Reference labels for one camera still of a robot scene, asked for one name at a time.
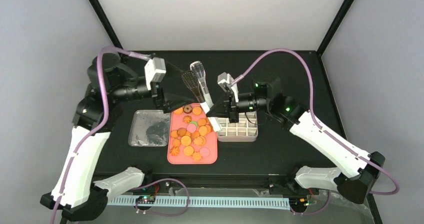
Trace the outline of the metal tongs white handle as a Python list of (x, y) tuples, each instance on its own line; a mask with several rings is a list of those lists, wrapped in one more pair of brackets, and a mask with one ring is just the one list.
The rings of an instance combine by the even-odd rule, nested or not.
[(207, 114), (213, 106), (212, 98), (207, 87), (206, 71), (201, 61), (194, 61), (189, 70), (181, 73), (185, 86), (194, 94), (204, 113)]

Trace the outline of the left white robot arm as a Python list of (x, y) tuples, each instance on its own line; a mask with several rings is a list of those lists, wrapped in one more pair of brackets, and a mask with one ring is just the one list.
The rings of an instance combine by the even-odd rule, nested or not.
[(121, 115), (122, 103), (150, 99), (164, 113), (190, 103), (190, 99), (164, 90), (164, 82), (181, 73), (179, 67), (154, 54), (114, 46), (98, 53), (87, 69), (90, 83), (73, 117), (71, 143), (60, 178), (53, 190), (40, 198), (52, 211), (51, 223), (58, 211), (63, 224), (92, 221), (103, 213), (108, 201), (128, 191), (159, 190), (159, 183), (141, 166), (98, 181), (93, 175)]

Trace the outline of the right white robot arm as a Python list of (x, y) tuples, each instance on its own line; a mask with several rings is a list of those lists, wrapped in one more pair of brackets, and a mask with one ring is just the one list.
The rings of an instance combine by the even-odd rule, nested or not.
[(285, 96), (278, 79), (273, 84), (256, 83), (253, 92), (242, 94), (235, 85), (230, 85), (231, 81), (231, 76), (218, 78), (217, 83), (225, 95), (210, 108), (208, 117), (227, 118), (237, 123), (240, 113), (263, 111), (335, 164), (334, 168), (299, 168), (296, 174), (285, 179), (285, 188), (290, 193), (309, 188), (326, 189), (337, 191), (352, 203), (364, 203), (380, 176), (386, 160), (384, 155), (369, 153), (341, 137), (293, 97)]

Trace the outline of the beige compartment box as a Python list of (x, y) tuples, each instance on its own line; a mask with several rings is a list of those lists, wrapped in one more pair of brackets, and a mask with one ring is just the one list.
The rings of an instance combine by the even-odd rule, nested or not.
[(258, 136), (258, 117), (256, 112), (239, 114), (237, 123), (229, 119), (218, 118), (221, 131), (217, 133), (220, 142), (254, 142)]

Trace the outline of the pink cookie tray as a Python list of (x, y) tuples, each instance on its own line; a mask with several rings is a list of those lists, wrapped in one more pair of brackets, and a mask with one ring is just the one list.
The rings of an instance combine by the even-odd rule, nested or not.
[[(183, 107), (171, 113), (170, 133), (167, 148), (167, 160), (173, 165), (210, 165), (218, 159), (217, 133), (212, 127), (211, 118), (207, 118), (201, 105), (190, 104), (190, 114), (183, 112)], [(187, 131), (191, 121), (198, 124), (193, 133)], [(201, 148), (208, 148), (210, 155), (202, 157)]]

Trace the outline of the pink round cookie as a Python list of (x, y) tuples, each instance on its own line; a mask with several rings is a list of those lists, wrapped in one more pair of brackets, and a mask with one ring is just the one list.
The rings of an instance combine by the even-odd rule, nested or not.
[(210, 155), (210, 150), (208, 148), (201, 148), (199, 153), (202, 157), (208, 157)]

